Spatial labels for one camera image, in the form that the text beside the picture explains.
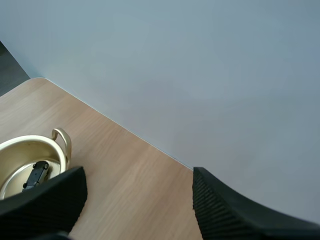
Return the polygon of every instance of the light wood surface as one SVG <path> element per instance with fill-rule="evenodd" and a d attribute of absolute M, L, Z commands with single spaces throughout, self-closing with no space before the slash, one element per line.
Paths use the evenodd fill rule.
<path fill-rule="evenodd" d="M 200 240 L 190 169 L 44 78 L 0 97 L 0 142 L 63 128 L 88 199 L 75 240 Z"/>

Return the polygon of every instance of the pot handle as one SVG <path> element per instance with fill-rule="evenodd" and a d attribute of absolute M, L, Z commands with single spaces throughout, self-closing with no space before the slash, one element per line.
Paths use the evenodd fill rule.
<path fill-rule="evenodd" d="M 66 169 L 68 169 L 70 161 L 71 161 L 71 139 L 70 139 L 69 135 L 65 132 L 65 130 L 63 130 L 60 127 L 54 128 L 52 130 L 52 140 L 55 141 L 57 139 L 58 135 L 60 135 L 61 138 L 64 141 L 65 158 L 66 158 Z"/>

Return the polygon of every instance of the gold pot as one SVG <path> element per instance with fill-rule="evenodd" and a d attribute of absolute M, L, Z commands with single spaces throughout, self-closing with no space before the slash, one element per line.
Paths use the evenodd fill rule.
<path fill-rule="evenodd" d="M 60 135 L 65 153 L 55 142 Z M 33 165 L 49 164 L 45 181 L 65 172 L 71 160 L 71 139 L 61 128 L 52 130 L 52 138 L 39 135 L 19 136 L 0 144 L 0 200 L 21 193 Z"/>

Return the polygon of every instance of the white wall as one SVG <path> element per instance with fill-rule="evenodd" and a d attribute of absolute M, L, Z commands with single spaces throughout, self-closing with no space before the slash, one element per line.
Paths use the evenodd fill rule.
<path fill-rule="evenodd" d="M 0 40 L 185 165 L 320 223 L 320 1 L 1 0 Z"/>

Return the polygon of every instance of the pot rim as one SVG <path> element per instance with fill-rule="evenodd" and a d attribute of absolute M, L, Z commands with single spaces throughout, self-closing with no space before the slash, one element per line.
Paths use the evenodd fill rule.
<path fill-rule="evenodd" d="M 60 174 L 67 170 L 67 160 L 66 160 L 66 156 L 64 154 L 64 151 L 62 150 L 62 148 L 60 147 L 60 145 L 58 143 L 56 143 L 54 140 L 52 140 L 46 136 L 25 135 L 25 136 L 18 136 L 18 137 L 12 138 L 12 139 L 7 140 L 7 141 L 0 144 L 0 152 L 2 150 L 4 150 L 5 148 L 10 147 L 12 145 L 15 145 L 18 143 L 23 143 L 23 142 L 30 142 L 30 141 L 42 142 L 42 143 L 48 144 L 52 148 L 54 148 L 55 151 L 57 152 L 58 157 L 59 157 Z"/>

